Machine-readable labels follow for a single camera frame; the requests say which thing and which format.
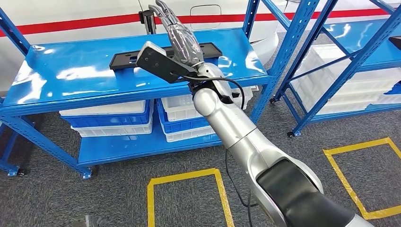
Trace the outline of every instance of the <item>shelf top surface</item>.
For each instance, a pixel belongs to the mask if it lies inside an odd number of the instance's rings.
[[[195,32],[199,43],[212,42],[223,53],[210,60],[228,78],[248,81],[269,77],[249,44],[242,29]],[[47,104],[82,98],[137,94],[157,98],[157,92],[168,89],[170,96],[189,94],[186,82],[169,84],[141,68],[109,69],[115,53],[140,50],[146,41],[170,46],[166,34],[142,35],[113,39],[32,45],[3,107]]]
[[[153,112],[151,134],[138,135],[137,140],[129,136],[105,136],[82,138],[79,150],[78,165],[93,166],[130,158],[158,155],[181,150],[220,145],[216,134],[196,137],[177,142],[167,142],[157,110]]]
[[[344,22],[327,24],[324,28],[329,37],[348,53],[362,49],[370,38],[375,35],[387,19]],[[398,26],[390,36],[401,35],[401,26]],[[386,64],[395,67],[401,66],[401,51],[386,39],[363,64],[363,66],[378,66]]]

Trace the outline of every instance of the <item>stacked crates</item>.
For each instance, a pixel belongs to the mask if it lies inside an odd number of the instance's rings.
[[[345,54],[335,44],[312,45],[296,74],[301,75],[343,56]],[[350,59],[345,59],[291,81],[307,111],[311,110],[350,62]],[[368,105],[375,104],[400,80],[400,68],[356,73],[328,100],[318,114],[364,110]]]
[[[244,87],[244,109],[253,97],[252,88]],[[234,103],[241,107],[242,95],[234,98]],[[167,142],[186,140],[214,134],[206,119],[195,110],[192,95],[165,97],[157,100],[157,111]]]
[[[60,111],[81,137],[150,134],[154,100]]]

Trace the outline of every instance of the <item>white plastic crate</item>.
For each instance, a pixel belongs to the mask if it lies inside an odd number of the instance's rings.
[[[180,141],[180,140],[187,140],[187,139],[191,139],[191,138],[195,138],[195,137],[199,137],[199,136],[211,135],[211,134],[215,133],[211,126],[190,129],[190,130],[185,130],[185,131],[178,131],[178,132],[173,132],[173,133],[165,133],[164,127],[162,127],[162,129],[163,129],[163,133],[166,135],[167,142],[176,142],[176,141]]]
[[[311,49],[302,62],[306,71],[317,68],[323,64],[327,64],[335,59],[345,56],[345,54],[335,44],[312,45]],[[340,76],[351,62],[345,59],[329,67],[309,74],[308,77],[314,85],[320,84],[321,88],[326,91],[333,82]],[[392,68],[384,70],[375,70],[356,73],[338,90],[337,94],[342,93],[359,93],[370,91],[389,91],[398,81],[401,80],[401,69]]]
[[[324,107],[319,111],[318,114],[335,114],[335,113],[343,113],[343,112],[351,112],[364,110],[371,102],[362,102],[362,103],[344,103],[340,105],[324,105]]]
[[[293,80],[291,85],[297,92],[299,98],[302,100],[302,104],[304,105],[305,109],[310,111],[318,99],[316,100],[313,96],[311,96],[310,93],[308,93],[308,91],[303,90],[302,86],[300,86],[297,80]],[[332,99],[329,99],[326,105],[324,105],[324,107],[317,114],[334,114],[364,110],[369,104],[376,101],[379,96],[380,95],[377,95],[376,93],[362,93],[359,95],[354,93],[350,95],[333,96]]]
[[[302,61],[296,75],[342,56],[344,53],[334,44],[313,45],[307,57]],[[349,62],[350,60],[338,62],[291,82],[307,111],[310,111],[348,66]],[[357,73],[328,100],[318,114],[363,110],[369,104],[375,103],[383,93],[391,90],[394,84],[400,80],[401,70],[399,68]]]
[[[244,101],[244,109],[246,109],[246,105],[253,97],[251,87],[244,87],[245,101]],[[240,93],[239,88],[232,89],[233,92]],[[195,117],[202,117],[200,113],[195,110],[192,101],[192,95],[184,95],[184,96],[174,96],[174,97],[166,97],[162,98],[162,103],[164,110],[167,113],[168,121],[175,122],[184,119],[190,119]],[[241,107],[242,103],[242,95],[237,98],[234,98],[234,103]]]
[[[373,104],[400,104],[401,94],[381,95]]]
[[[149,105],[149,123],[138,125],[118,125],[118,126],[102,126],[102,127],[85,127],[71,128],[77,131],[81,137],[97,137],[97,136],[122,136],[122,135],[139,135],[151,134],[153,123],[154,102]]]
[[[145,111],[145,100],[111,105],[100,105],[79,109],[62,110],[61,116],[103,115],[103,114],[139,114]]]

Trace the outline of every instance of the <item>black cable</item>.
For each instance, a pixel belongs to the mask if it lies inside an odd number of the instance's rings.
[[[248,195],[248,204],[251,203],[251,198],[252,198],[252,193],[251,190],[249,190],[249,195]],[[253,227],[252,225],[252,218],[251,218],[251,206],[248,206],[248,219],[249,219],[249,225]]]
[[[188,77],[188,76],[182,76],[185,79],[191,79],[191,80],[197,80],[197,81],[212,81],[212,80],[224,80],[224,81],[228,81],[231,82],[233,84],[235,84],[239,90],[241,91],[241,95],[242,95],[242,103],[241,103],[241,109],[244,109],[244,105],[245,105],[245,93],[244,90],[242,89],[241,85],[238,84],[238,82],[236,82],[233,79],[229,79],[229,78],[208,78],[208,77]]]
[[[248,204],[245,204],[244,200],[242,199],[241,195],[239,194],[239,191],[238,191],[237,187],[236,187],[235,184],[234,184],[233,178],[231,178],[231,175],[230,175],[230,173],[228,172],[228,165],[227,165],[227,158],[228,158],[228,155],[227,155],[227,153],[228,153],[228,150],[226,149],[226,171],[227,171],[227,175],[228,175],[228,177],[230,178],[231,183],[233,184],[234,189],[235,189],[235,191],[236,191],[237,194],[238,194],[239,200],[241,201],[241,203],[242,203],[242,205],[243,205],[244,207],[255,207],[255,206],[257,206],[257,205],[258,205],[257,203],[253,203],[253,204],[251,204],[250,206],[249,206],[250,202],[249,202]]]

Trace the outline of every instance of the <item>robot finger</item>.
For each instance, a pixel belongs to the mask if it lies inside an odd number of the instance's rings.
[[[160,18],[164,28],[167,30],[168,26],[171,25],[171,21],[167,18],[166,14],[159,6],[149,5],[149,10],[156,13],[157,17]]]
[[[173,13],[173,11],[167,6],[167,4],[165,4],[163,1],[161,0],[156,0],[156,4],[158,6],[160,6],[164,12],[164,14],[167,16],[167,18],[171,21],[171,23],[177,24],[177,22],[179,21],[178,18],[175,16],[175,14]]]

